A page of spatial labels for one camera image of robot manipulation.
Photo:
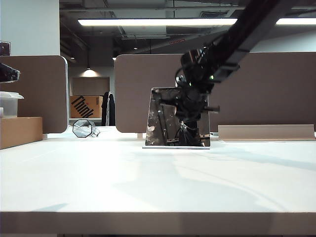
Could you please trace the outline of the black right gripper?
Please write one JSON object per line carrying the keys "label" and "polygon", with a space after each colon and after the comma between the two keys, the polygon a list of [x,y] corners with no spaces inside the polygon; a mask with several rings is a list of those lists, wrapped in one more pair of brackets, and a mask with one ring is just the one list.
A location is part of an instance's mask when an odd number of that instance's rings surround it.
{"label": "black right gripper", "polygon": [[204,112],[210,112],[218,114],[220,107],[210,107],[208,105],[207,94],[203,94],[198,88],[192,85],[191,82],[186,80],[184,75],[178,75],[179,71],[175,75],[175,83],[178,90],[178,94],[175,98],[160,99],[159,103],[165,106],[176,107],[175,115],[180,121],[198,121],[201,118],[201,114]]}

